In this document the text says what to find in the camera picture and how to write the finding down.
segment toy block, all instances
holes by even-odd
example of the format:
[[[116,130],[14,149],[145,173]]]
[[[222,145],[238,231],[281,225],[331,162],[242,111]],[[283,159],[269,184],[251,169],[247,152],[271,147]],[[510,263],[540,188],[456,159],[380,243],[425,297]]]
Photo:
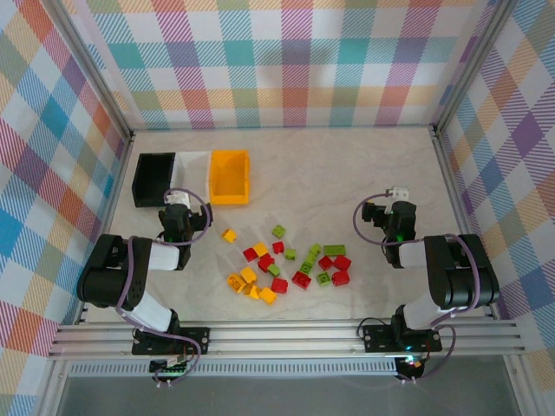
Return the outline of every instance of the toy block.
[[[257,274],[248,266],[242,269],[239,274],[247,283],[254,283],[257,281]]]
[[[327,286],[331,283],[331,277],[327,271],[316,276],[316,280],[320,286]]]
[[[287,293],[287,286],[289,286],[289,282],[284,279],[280,279],[276,277],[274,281],[271,283],[271,290],[276,293]]]
[[[276,225],[271,233],[276,236],[277,238],[281,238],[285,235],[285,228],[281,225]]]
[[[237,234],[235,234],[235,231],[230,228],[229,230],[224,231],[222,238],[228,243],[233,243],[237,239]]]
[[[320,252],[322,251],[322,246],[318,243],[313,244],[312,247],[310,247],[309,250],[311,253],[314,253],[316,255],[320,254]]]
[[[278,241],[277,243],[272,244],[271,247],[274,249],[274,254],[283,253],[285,251],[285,245],[283,241]]]
[[[278,266],[275,264],[272,264],[269,268],[268,268],[268,273],[270,273],[272,275],[272,277],[277,277],[279,276],[279,273],[281,273],[281,271],[279,270]]]
[[[258,287],[252,283],[245,286],[243,293],[245,296],[249,296],[252,299],[260,299],[260,296],[258,296]]]
[[[317,254],[309,252],[309,255],[304,259],[304,262],[310,264],[311,266],[314,266],[314,263],[316,262],[316,257]]]
[[[299,271],[302,271],[305,275],[308,275],[312,271],[312,265],[305,262],[303,263]]]
[[[287,260],[295,260],[297,258],[297,251],[295,249],[287,249],[285,251],[285,258]]]
[[[264,243],[258,243],[254,247],[252,247],[256,252],[257,256],[261,257],[268,252],[268,249],[264,245]]]
[[[273,265],[273,258],[261,258],[260,260],[258,260],[258,268],[261,269],[264,273],[268,273],[268,269],[270,268],[270,266]]]
[[[325,256],[344,256],[346,254],[344,245],[325,245],[323,247],[323,254]]]
[[[327,256],[324,256],[320,259],[318,265],[322,268],[323,271],[326,271],[331,269],[331,266],[333,266],[333,260],[331,260]]]
[[[349,273],[347,273],[347,270],[337,271],[331,277],[331,281],[334,286],[343,286],[350,282]]]
[[[235,273],[229,275],[229,277],[227,278],[227,284],[229,284],[237,293],[243,290],[246,286],[246,282],[243,280],[243,278]]]
[[[243,256],[245,256],[247,262],[251,262],[258,258],[257,252],[252,247],[243,251]]]
[[[270,262],[270,264],[274,264],[276,262],[276,259],[272,256],[270,256],[270,253],[266,253],[263,256],[260,257],[260,260],[265,260]]]
[[[258,292],[258,296],[269,305],[272,305],[276,300],[276,294],[270,288],[263,288]]]
[[[336,260],[333,262],[333,265],[336,266],[336,269],[338,270],[346,270],[350,267],[350,259],[341,255],[341,256],[337,256]]]
[[[291,279],[291,281],[306,290],[306,288],[309,287],[310,282],[312,282],[312,279],[306,276],[302,271],[298,271],[295,273],[295,276]]]

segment white table surface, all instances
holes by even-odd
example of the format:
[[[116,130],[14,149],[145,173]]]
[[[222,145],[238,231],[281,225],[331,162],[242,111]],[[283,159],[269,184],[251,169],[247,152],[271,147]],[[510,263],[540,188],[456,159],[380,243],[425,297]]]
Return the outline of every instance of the white table surface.
[[[213,207],[214,223],[192,247],[182,271],[151,271],[147,290],[175,309],[181,320],[337,319],[390,316],[395,309],[428,290],[424,269],[394,270],[378,247],[365,243],[352,227],[356,205],[392,185],[410,189],[417,205],[417,236],[456,232],[456,222],[441,171],[426,128],[219,130],[138,133],[123,181],[110,232],[123,237],[156,237],[161,231],[157,209],[135,208],[131,185],[140,153],[208,152],[248,149],[251,194],[248,205]],[[190,172],[200,189],[202,163]],[[270,248],[276,224],[287,233],[286,247],[297,249],[297,261],[274,255],[282,275],[290,280],[313,243],[345,244],[352,260],[351,282],[319,287],[315,265],[308,290],[289,284],[272,306],[234,293],[226,283],[230,273],[247,265],[242,251],[263,241]],[[381,240],[382,231],[361,223],[366,235]],[[220,235],[233,228],[234,244]],[[259,286],[271,277],[258,270]],[[91,307],[89,322],[120,318],[107,309]]]

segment yellow lego brick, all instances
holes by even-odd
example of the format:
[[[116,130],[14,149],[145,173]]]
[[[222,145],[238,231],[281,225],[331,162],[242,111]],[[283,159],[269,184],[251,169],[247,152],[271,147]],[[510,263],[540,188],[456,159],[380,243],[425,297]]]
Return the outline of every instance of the yellow lego brick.
[[[243,289],[243,293],[245,294],[245,296],[249,296],[252,299],[260,299],[260,296],[258,295],[258,291],[259,291],[259,288],[252,283],[247,284]]]
[[[263,288],[258,292],[258,296],[269,305],[272,305],[276,300],[276,294],[270,288]]]
[[[227,278],[227,284],[229,284],[237,293],[240,293],[241,290],[243,290],[243,288],[246,286],[246,282],[243,280],[243,278],[235,273],[229,275],[229,277]]]
[[[235,234],[235,231],[230,228],[229,230],[224,231],[222,238],[229,243],[233,243],[237,239],[237,234]]]
[[[257,281],[257,274],[248,266],[242,269],[239,273],[247,283],[253,283]]]
[[[268,252],[268,249],[266,248],[264,243],[258,243],[257,245],[255,245],[252,248],[257,252],[259,257],[263,256],[264,254],[266,254]]]

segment red lego brick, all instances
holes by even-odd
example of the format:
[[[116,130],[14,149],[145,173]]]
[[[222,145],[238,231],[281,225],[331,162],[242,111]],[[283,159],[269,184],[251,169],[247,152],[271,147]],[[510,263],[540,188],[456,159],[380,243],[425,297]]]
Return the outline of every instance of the red lego brick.
[[[276,259],[274,257],[270,256],[270,253],[266,253],[263,256],[261,256],[260,260],[264,260],[265,262],[270,262],[270,264],[275,264],[276,263]]]
[[[347,273],[347,270],[337,271],[331,277],[331,281],[334,286],[343,286],[350,282],[349,273]]]
[[[285,245],[283,241],[278,241],[271,245],[274,249],[274,254],[283,253],[285,251]]]
[[[336,266],[336,269],[346,270],[350,267],[350,263],[350,259],[348,259],[346,256],[337,256],[336,261],[333,262],[333,265]]]
[[[276,293],[287,293],[287,286],[289,282],[279,277],[274,277],[274,281],[271,283],[271,289]]]
[[[264,273],[268,273],[268,268],[273,265],[273,258],[262,256],[260,260],[258,260],[258,268],[261,269]]]
[[[295,273],[295,276],[291,279],[291,281],[294,282],[297,286],[306,289],[309,287],[312,279],[306,276],[302,271],[298,271],[297,273]]]
[[[243,251],[243,255],[245,256],[247,262],[251,262],[252,260],[258,258],[257,252],[252,247]]]
[[[318,265],[322,268],[322,270],[326,271],[326,270],[329,270],[331,266],[333,266],[333,260],[331,260],[327,256],[324,256],[320,259],[320,261],[318,262]]]

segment black bin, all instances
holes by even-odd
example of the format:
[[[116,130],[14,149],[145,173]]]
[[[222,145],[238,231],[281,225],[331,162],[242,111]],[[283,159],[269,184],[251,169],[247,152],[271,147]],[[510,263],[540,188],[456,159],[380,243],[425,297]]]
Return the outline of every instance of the black bin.
[[[175,153],[141,153],[133,179],[136,207],[164,206],[164,192],[170,189]]]

